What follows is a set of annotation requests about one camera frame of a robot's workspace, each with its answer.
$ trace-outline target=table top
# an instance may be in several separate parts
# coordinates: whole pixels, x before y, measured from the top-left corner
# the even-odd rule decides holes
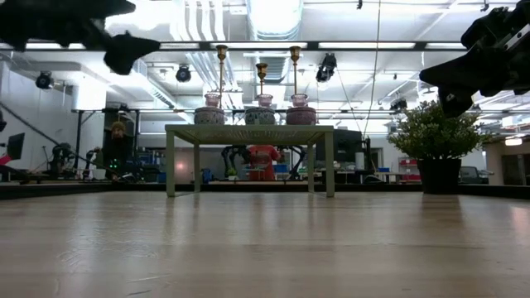
[[[166,125],[175,137],[204,145],[306,145],[332,126],[316,125]]]

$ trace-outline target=table leg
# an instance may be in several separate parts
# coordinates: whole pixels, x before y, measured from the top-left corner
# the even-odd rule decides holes
[[[175,133],[166,132],[166,192],[175,197]]]
[[[333,132],[325,133],[325,191],[328,198],[335,196],[335,171],[333,169]]]
[[[200,192],[202,175],[200,173],[200,146],[198,143],[193,145],[193,166],[195,173],[195,192]]]
[[[315,192],[315,146],[307,144],[307,190]]]

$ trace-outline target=potted plant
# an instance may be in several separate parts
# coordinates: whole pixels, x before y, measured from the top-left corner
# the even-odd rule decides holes
[[[227,171],[227,174],[229,175],[229,180],[238,179],[238,172],[234,168],[229,168],[229,170]]]
[[[478,113],[446,118],[439,102],[423,102],[404,111],[397,133],[388,141],[417,159],[426,194],[454,194],[458,185],[461,157],[480,147],[490,135],[479,132]]]

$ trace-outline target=ceiling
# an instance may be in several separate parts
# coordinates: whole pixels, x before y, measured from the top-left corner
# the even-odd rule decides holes
[[[178,1],[134,1],[137,12],[127,17],[107,20],[108,30],[112,34],[130,31],[134,36],[156,39],[159,41],[178,41],[182,35],[175,33],[175,27],[184,28],[185,32],[193,35],[197,29],[201,40],[216,39],[219,34],[215,31],[215,8],[218,0],[185,0],[185,17],[182,10],[178,10]],[[282,7],[285,2],[292,0],[267,0],[270,9],[259,12],[260,17],[269,22],[283,22]],[[514,7],[517,1],[490,1],[490,9],[498,6]],[[247,9],[244,0],[224,0],[223,5],[223,33],[228,41],[246,41],[252,35],[248,24]],[[462,33],[477,18],[487,12],[481,12],[484,5],[481,0],[383,0],[381,15],[378,18],[378,1],[364,0],[362,9],[357,9],[357,1],[340,0],[305,0],[301,10],[301,23],[297,40],[299,41],[458,41]],[[203,7],[207,7],[210,14],[208,29],[202,26]],[[193,24],[196,15],[196,26]],[[297,91],[308,94],[310,106],[320,109],[349,108],[358,109],[388,109],[390,102],[396,97],[407,100],[409,107],[414,106],[418,99],[417,72],[425,67],[440,64],[454,59],[462,52],[379,52],[376,51],[340,51],[335,52],[338,71],[327,84],[316,83],[316,71],[325,56],[326,51],[302,50],[302,57],[298,62]],[[119,78],[103,63],[104,53],[85,51],[31,51],[25,59],[36,62],[75,62],[96,73],[113,91],[108,99],[127,102],[131,107],[144,109],[163,108],[156,103],[149,93],[142,92],[134,84],[135,81]],[[249,57],[253,52],[229,51],[229,61],[237,86],[242,93],[234,94],[242,105],[249,106],[257,93],[256,59]],[[211,56],[210,65],[219,73],[219,65]],[[179,108],[194,109],[202,106],[202,96],[209,91],[209,87],[195,71],[194,61],[189,53],[164,51],[147,55],[143,58],[147,64],[147,75],[151,81],[178,103]],[[191,80],[186,83],[176,81],[175,74],[179,65],[191,65]],[[278,107],[289,105],[288,99],[294,94],[294,72],[288,69],[285,79],[280,86],[267,86],[266,91],[276,97]],[[482,109],[503,110],[512,106],[530,103],[527,96],[511,96],[500,94],[501,99],[495,99],[488,104],[485,99],[477,97]],[[505,115],[492,113],[484,115],[482,121],[499,121]],[[358,115],[357,119],[366,118]],[[373,126],[369,131],[381,130],[385,123],[393,116],[372,115]],[[345,115],[321,114],[320,123],[346,125],[357,129],[358,125],[353,117]]]

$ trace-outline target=person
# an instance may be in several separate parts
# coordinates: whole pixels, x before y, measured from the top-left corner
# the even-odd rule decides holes
[[[272,161],[284,161],[283,151],[276,151],[272,145],[254,145],[248,150],[250,151],[250,166],[260,170],[250,171],[248,179],[251,181],[274,181]]]
[[[101,152],[104,166],[113,170],[107,170],[105,177],[116,181],[119,178],[117,173],[120,173],[127,163],[129,150],[125,139],[125,124],[117,121],[113,123],[110,130],[112,133],[110,142],[105,143],[103,148],[95,147],[94,151]]]

